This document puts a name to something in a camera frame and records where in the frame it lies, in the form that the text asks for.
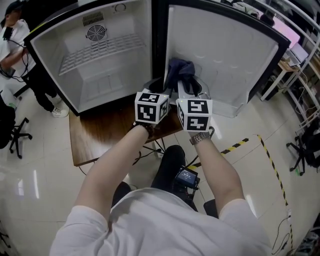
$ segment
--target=desk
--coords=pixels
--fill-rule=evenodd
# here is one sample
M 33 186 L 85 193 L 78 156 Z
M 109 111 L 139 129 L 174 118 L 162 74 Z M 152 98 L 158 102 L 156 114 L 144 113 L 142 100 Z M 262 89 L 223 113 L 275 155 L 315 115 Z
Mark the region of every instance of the desk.
M 70 140 L 74 166 L 79 167 L 96 161 L 126 135 L 135 121 L 135 97 L 136 95 L 132 95 L 113 101 L 81 116 L 75 116 L 70 111 Z M 147 143 L 181 130 L 177 107 L 173 106 Z
M 298 73 L 299 68 L 298 67 L 290 67 L 288 63 L 285 61 L 280 60 L 278 63 L 278 66 L 282 69 L 280 75 L 276 78 L 276 80 L 271 84 L 270 88 L 262 95 L 260 98 L 262 101 L 266 99 L 266 97 L 273 91 L 274 88 L 279 84 L 279 82 L 284 78 L 285 74 L 288 72 L 292 72 L 292 75 L 289 77 L 289 79 L 284 83 L 283 87 L 287 87 L 290 81 L 295 77 L 295 75 Z

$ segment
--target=air vent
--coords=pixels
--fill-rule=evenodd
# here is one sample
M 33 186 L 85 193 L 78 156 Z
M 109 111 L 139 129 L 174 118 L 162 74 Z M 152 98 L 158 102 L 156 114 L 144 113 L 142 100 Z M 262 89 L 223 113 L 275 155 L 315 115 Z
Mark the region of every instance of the air vent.
M 86 38 L 91 41 L 99 41 L 106 35 L 106 29 L 101 25 L 94 25 L 88 29 Z
M 89 26 L 91 24 L 94 24 L 94 23 L 97 23 L 97 22 L 101 22 L 104 20 L 104 16 L 102 14 L 101 11 L 99 12 L 95 12 L 93 14 L 90 14 L 90 15 L 87 15 L 87 16 L 84 16 L 82 18 L 82 22 L 83 22 L 83 26 Z

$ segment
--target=person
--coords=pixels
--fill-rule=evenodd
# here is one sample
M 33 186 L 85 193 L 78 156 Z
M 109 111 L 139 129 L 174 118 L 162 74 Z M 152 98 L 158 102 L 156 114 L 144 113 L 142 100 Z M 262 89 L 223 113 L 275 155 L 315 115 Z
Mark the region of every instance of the person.
M 64 118 L 69 114 L 68 109 L 56 107 L 46 96 L 52 97 L 57 105 L 61 98 L 57 95 L 54 87 L 46 82 L 43 67 L 36 65 L 34 59 L 24 46 L 24 39 L 30 33 L 27 23 L 20 19 L 22 3 L 17 0 L 9 4 L 5 11 L 4 27 L 0 32 L 0 65 L 3 71 L 9 68 L 15 69 L 18 78 L 33 90 L 38 103 L 55 118 Z M 6 28 L 13 28 L 10 40 L 4 39 Z
M 75 206 L 56 234 L 50 256 L 271 253 L 269 239 L 244 198 L 236 170 L 209 133 L 192 134 L 191 141 L 214 194 L 218 218 L 196 212 L 175 195 L 174 179 L 186 164 L 179 145 L 165 151 L 151 188 L 130 192 L 122 180 L 152 135 L 151 127 L 136 123 L 91 167 Z

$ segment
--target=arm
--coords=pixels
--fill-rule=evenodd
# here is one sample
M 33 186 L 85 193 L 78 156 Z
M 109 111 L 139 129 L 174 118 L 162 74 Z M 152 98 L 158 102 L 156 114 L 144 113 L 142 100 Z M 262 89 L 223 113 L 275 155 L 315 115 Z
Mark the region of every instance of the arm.
M 114 193 L 148 136 L 147 130 L 139 125 L 102 155 L 85 177 L 75 205 L 92 208 L 108 220 Z
M 221 155 L 211 139 L 195 145 L 206 181 L 214 195 L 220 214 L 222 208 L 234 199 L 244 199 L 239 175 L 233 166 Z
M 21 58 L 28 52 L 26 48 L 18 51 L 14 54 L 9 54 L 6 58 L 4 58 L 0 64 L 4 69 L 11 68 L 14 64 L 21 60 Z

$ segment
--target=tile floor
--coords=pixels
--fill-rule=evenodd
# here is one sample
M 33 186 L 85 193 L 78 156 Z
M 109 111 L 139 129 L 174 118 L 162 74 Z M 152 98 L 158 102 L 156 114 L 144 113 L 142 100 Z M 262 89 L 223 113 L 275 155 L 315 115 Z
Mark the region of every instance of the tile floor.
M 26 130 L 33 135 L 33 140 L 22 141 L 22 160 L 5 149 L 0 151 L 0 220 L 20 255 L 47 256 L 85 176 L 73 166 L 68 118 L 52 118 L 38 105 L 32 91 L 24 94 L 16 115 L 18 123 L 23 117 L 30 120 Z M 286 143 L 293 141 L 299 120 L 287 99 L 277 94 L 271 101 L 262 102 L 256 96 L 237 117 L 213 115 L 211 123 L 216 131 L 212 140 L 221 151 L 249 139 L 225 157 L 238 171 L 245 197 L 272 244 L 287 209 L 292 210 L 293 247 L 296 248 L 320 211 L 320 174 L 310 167 L 302 177 L 289 172 L 296 156 L 286 149 Z M 289 203 L 287 209 L 257 134 L 264 140 L 281 177 Z M 166 147 L 181 145 L 188 162 L 196 156 L 184 131 L 165 137 L 164 142 Z M 151 154 L 132 167 L 125 181 L 138 188 L 147 187 L 159 164 L 160 160 Z M 86 173 L 91 166 L 87 164 L 81 169 Z M 202 168 L 197 171 L 201 183 L 194 201 L 198 211 L 206 214 L 203 204 L 214 196 Z M 285 222 L 276 248 L 288 231 L 289 223 Z M 287 245 L 279 255 L 289 250 Z

